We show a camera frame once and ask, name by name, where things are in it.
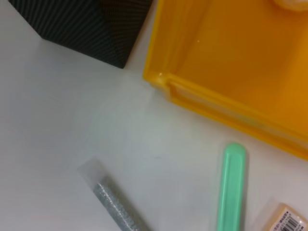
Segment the white surface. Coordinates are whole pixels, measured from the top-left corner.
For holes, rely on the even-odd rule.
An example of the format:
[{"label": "white surface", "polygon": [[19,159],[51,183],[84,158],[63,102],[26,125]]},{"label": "white surface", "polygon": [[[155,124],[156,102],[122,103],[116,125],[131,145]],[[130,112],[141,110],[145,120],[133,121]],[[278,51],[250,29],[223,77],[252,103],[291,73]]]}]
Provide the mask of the white surface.
[{"label": "white surface", "polygon": [[0,229],[118,231],[76,169],[96,156],[154,231],[205,231],[218,151],[249,151],[245,230],[276,197],[308,218],[308,163],[167,102],[126,70],[43,41],[0,1]]}]

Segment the green plastic handle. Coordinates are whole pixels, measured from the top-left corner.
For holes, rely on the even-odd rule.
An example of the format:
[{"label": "green plastic handle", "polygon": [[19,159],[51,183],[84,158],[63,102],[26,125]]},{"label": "green plastic handle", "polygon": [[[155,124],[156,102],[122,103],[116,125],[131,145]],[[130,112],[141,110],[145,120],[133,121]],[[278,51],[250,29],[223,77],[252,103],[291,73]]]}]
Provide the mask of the green plastic handle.
[{"label": "green plastic handle", "polygon": [[217,231],[239,231],[245,179],[246,150],[238,143],[224,152]]}]

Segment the yellow container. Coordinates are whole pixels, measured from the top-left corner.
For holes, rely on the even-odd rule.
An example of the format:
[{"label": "yellow container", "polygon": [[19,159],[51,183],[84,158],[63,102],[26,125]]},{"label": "yellow container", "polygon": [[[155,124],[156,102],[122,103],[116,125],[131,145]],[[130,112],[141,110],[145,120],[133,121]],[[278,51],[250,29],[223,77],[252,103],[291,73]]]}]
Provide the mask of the yellow container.
[{"label": "yellow container", "polygon": [[308,12],[272,0],[160,0],[144,79],[308,159]]}]

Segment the barcode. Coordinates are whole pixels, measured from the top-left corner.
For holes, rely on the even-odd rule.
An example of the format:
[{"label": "barcode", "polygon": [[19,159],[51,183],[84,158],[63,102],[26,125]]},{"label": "barcode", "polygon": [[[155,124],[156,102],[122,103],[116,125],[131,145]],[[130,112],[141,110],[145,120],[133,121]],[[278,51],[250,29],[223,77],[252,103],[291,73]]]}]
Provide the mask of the barcode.
[{"label": "barcode", "polygon": [[282,231],[294,231],[297,228],[298,224],[299,223],[290,216],[288,222],[286,223]]}]

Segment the barcode label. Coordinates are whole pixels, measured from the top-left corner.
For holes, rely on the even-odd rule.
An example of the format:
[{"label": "barcode label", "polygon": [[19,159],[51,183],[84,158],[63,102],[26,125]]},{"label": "barcode label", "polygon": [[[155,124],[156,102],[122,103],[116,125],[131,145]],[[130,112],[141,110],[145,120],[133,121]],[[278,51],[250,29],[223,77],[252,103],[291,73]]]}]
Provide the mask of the barcode label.
[{"label": "barcode label", "polygon": [[306,226],[299,216],[285,208],[270,231],[303,231]]}]

